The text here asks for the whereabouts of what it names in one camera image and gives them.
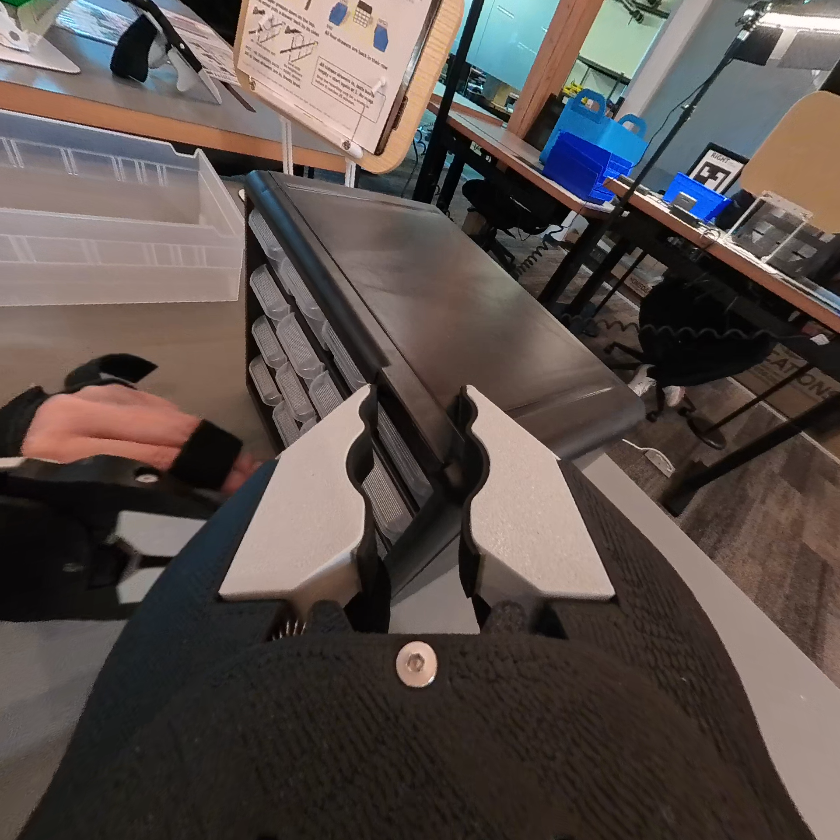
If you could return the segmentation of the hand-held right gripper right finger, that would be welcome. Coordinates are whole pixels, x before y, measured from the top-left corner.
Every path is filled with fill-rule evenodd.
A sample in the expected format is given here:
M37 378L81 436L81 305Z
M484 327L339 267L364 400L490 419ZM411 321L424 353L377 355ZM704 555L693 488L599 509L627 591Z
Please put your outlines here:
M473 385L458 396L469 491L458 570L474 603L609 602L615 589L560 459Z

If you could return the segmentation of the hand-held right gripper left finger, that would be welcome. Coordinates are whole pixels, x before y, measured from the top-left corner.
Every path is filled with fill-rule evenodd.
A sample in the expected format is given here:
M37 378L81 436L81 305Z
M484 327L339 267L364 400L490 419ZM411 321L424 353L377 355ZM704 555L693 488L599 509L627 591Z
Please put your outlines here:
M219 588L224 602L389 606L364 492L376 414L365 385L280 454Z

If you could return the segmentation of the rows of small clear drawers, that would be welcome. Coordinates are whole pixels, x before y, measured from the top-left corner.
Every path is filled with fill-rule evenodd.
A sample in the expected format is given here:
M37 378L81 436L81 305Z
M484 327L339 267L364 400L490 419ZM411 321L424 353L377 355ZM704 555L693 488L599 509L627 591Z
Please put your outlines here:
M365 380L257 209L248 215L248 232L262 253L248 277L248 300L255 312L248 325L254 349L248 380L285 449L360 390ZM383 555L431 498L433 488L392 418L382 406L378 413L380 442L363 489Z

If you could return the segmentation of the black drawer cabinet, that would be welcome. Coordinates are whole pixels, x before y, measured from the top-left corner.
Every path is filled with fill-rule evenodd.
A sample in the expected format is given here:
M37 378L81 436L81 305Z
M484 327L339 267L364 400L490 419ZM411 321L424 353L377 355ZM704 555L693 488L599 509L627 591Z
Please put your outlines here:
M257 209L433 488L382 555L394 595L457 540L462 386L561 459L642 420L641 399L435 206L270 171L250 173L245 194L246 361Z

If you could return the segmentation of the large clear plastic bin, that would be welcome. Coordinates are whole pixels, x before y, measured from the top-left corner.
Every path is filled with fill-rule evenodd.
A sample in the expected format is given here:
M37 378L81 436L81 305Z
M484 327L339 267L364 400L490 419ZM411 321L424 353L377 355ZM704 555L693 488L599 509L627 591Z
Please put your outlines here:
M204 152L2 111L2 307L234 301L244 249Z

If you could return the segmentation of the person's left hand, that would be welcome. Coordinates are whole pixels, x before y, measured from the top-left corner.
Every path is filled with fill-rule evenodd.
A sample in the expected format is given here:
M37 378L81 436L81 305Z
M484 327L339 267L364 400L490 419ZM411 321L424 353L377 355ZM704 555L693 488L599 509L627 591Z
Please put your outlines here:
M167 472L201 422L162 397L124 384L55 394L34 385L2 408L2 457L68 464L109 455Z

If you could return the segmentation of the cardboard box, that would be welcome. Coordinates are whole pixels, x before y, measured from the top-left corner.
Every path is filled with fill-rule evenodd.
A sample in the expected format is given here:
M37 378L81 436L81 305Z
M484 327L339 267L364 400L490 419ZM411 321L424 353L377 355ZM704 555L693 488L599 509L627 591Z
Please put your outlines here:
M804 364L802 360L774 356L746 371L738 380L758 395L791 376ZM817 369L810 369L779 391L769 395L765 402L785 417L792 417L834 396L838 390L839 384L832 377L824 375Z

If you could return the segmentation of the stack of blue bins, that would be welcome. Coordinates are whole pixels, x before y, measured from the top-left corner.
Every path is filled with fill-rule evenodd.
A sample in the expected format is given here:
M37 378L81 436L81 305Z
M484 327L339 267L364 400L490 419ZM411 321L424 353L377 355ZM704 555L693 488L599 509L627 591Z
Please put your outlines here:
M610 203L615 194L605 181L627 175L634 164L603 147L561 131L542 166L542 174L583 202Z

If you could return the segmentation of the clear acrylic stand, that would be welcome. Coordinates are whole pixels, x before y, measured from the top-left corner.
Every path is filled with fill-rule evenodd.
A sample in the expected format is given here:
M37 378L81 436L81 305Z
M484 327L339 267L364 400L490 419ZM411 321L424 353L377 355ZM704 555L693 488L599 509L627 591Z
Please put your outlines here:
M838 235L807 223L798 206L741 190L716 224L735 246L789 278L831 284L838 277Z

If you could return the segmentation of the black white tag sign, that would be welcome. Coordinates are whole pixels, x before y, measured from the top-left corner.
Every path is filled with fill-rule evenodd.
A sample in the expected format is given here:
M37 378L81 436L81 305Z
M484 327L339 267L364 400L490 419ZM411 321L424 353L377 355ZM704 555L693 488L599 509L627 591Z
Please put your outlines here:
M724 195L739 180L749 160L749 157L730 151L719 143L709 142L695 162L686 168L686 175L713 192Z

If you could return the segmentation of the wooden instruction board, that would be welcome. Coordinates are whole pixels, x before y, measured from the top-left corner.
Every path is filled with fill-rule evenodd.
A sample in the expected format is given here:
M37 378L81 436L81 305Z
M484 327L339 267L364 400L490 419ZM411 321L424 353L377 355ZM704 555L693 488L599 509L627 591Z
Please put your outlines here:
M249 1L238 80L280 115L283 171L301 126L357 171L393 171L423 120L465 12L463 1Z

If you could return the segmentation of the grey metal stand base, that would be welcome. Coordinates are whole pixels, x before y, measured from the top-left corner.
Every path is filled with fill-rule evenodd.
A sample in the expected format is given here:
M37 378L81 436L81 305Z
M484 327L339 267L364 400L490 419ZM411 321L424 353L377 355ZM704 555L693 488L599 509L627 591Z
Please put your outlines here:
M46 38L71 1L2 1L1 61L78 75L79 67Z

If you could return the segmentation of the wooden pillar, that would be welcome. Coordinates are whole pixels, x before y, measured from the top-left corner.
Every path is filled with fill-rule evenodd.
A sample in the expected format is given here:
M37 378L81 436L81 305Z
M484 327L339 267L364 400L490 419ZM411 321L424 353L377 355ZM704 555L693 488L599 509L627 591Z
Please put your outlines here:
M559 1L507 128L524 140L552 94L564 87L603 1Z

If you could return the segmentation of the black white pistol grip tool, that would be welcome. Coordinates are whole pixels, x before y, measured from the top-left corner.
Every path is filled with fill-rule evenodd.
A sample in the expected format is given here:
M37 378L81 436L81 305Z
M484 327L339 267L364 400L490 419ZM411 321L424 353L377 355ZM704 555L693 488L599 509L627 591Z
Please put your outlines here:
M161 7L153 1L127 4L137 15L114 47L112 74L144 84L152 70L169 66L175 72L175 89L180 96L197 94L200 100L221 106L223 100L216 82Z

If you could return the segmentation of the blue handled caddy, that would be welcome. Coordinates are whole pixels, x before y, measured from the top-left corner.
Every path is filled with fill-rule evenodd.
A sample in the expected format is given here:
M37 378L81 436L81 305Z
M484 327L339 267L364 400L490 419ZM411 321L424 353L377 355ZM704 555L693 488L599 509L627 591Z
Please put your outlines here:
M632 113L619 120L611 118L605 97L589 88L579 91L563 107L556 128L598 145L632 166L643 159L648 148L646 121Z

